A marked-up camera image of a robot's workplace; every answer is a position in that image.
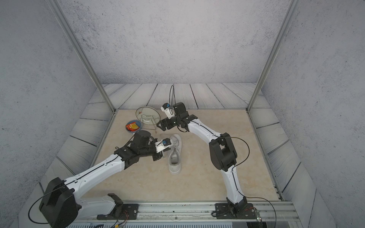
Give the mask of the white sneaker shoe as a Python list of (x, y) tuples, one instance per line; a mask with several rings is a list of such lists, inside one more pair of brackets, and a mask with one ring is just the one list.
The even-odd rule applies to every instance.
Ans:
[(168, 167), (171, 174), (177, 175), (181, 172), (182, 138), (179, 134), (173, 134), (170, 140), (173, 146), (169, 155)]

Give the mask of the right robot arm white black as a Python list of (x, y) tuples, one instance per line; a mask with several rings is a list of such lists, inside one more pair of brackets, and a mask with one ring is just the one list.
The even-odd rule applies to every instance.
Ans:
[(174, 127), (184, 128), (209, 145), (210, 158), (216, 169), (221, 171), (227, 192), (227, 203), (215, 204), (212, 217), (217, 219), (256, 219), (253, 204), (247, 202), (238, 182), (237, 152), (229, 134), (218, 133), (203, 124), (198, 117), (190, 115), (183, 103), (165, 103), (161, 110), (167, 118), (160, 120), (157, 127), (163, 131)]

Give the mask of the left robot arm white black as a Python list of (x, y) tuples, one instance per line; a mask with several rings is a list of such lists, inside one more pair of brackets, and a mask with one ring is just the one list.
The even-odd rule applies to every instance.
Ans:
[(48, 183), (39, 210), (53, 228), (66, 228), (76, 219), (101, 216), (103, 219), (121, 219), (125, 213), (123, 201), (114, 193), (104, 197), (84, 199), (89, 190), (137, 163), (141, 157), (151, 156), (154, 161), (172, 146), (169, 138), (161, 141), (148, 131), (138, 131), (112, 155), (88, 170), (65, 180), (55, 178)]

